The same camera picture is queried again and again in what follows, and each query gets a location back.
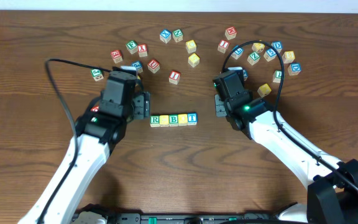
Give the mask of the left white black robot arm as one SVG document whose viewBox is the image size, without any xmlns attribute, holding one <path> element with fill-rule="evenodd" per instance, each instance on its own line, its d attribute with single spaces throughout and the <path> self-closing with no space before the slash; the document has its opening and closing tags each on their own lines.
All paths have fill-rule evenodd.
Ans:
<svg viewBox="0 0 358 224">
<path fill-rule="evenodd" d="M 90 182 L 124 138 L 128 123 L 150 115 L 150 94 L 134 67 L 114 67 L 105 90 L 72 121 L 75 133 L 56 173 L 20 223 L 71 223 Z"/>
</svg>

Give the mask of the blue T block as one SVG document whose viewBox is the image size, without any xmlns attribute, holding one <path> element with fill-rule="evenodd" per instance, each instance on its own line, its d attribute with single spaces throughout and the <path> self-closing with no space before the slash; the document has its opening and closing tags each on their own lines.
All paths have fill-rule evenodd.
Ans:
<svg viewBox="0 0 358 224">
<path fill-rule="evenodd" d="M 188 125 L 197 125 L 198 123 L 198 115 L 196 113 L 188 113 Z"/>
</svg>

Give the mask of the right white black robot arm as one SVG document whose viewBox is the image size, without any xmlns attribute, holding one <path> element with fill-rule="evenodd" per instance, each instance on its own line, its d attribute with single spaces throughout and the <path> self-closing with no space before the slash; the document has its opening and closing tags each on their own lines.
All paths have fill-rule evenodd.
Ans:
<svg viewBox="0 0 358 224">
<path fill-rule="evenodd" d="M 213 79 L 233 129 L 267 148 L 307 190 L 307 203 L 295 203 L 274 219 L 297 223 L 358 223 L 358 161 L 343 162 L 293 129 L 271 104 L 244 88 L 241 70 Z"/>
</svg>

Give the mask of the green B block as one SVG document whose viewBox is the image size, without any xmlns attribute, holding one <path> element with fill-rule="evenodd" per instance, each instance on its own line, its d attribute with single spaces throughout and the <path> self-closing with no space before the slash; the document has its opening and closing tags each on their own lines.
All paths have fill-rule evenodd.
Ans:
<svg viewBox="0 0 358 224">
<path fill-rule="evenodd" d="M 178 126 L 178 115 L 177 114 L 170 114 L 168 116 L 168 118 L 169 118 L 169 126 L 170 127 Z"/>
</svg>

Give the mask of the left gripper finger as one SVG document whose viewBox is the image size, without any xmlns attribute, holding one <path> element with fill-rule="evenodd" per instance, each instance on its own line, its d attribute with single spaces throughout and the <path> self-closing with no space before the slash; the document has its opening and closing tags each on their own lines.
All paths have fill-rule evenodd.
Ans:
<svg viewBox="0 0 358 224">
<path fill-rule="evenodd" d="M 148 91 L 143 92 L 144 96 L 144 119 L 150 117 L 150 93 Z"/>
<path fill-rule="evenodd" d="M 143 94 L 137 95 L 133 99 L 134 103 L 134 119 L 143 119 L 144 118 L 144 96 Z"/>
</svg>

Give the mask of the yellow block O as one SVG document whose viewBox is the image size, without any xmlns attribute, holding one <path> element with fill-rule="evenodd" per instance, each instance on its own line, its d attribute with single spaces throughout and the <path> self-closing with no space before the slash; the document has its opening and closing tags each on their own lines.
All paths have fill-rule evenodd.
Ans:
<svg viewBox="0 0 358 224">
<path fill-rule="evenodd" d="M 179 126 L 187 126 L 188 125 L 188 115 L 187 114 L 179 114 L 178 115 L 178 125 Z"/>
<path fill-rule="evenodd" d="M 160 127 L 169 127 L 169 115 L 160 115 L 159 125 Z"/>
</svg>

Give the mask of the green R block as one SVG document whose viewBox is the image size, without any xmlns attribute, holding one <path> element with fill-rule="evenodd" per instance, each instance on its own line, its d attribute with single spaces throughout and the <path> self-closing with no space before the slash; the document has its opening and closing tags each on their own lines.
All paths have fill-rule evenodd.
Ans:
<svg viewBox="0 0 358 224">
<path fill-rule="evenodd" d="M 160 127 L 160 116 L 152 115 L 150 117 L 150 126 L 153 128 Z"/>
</svg>

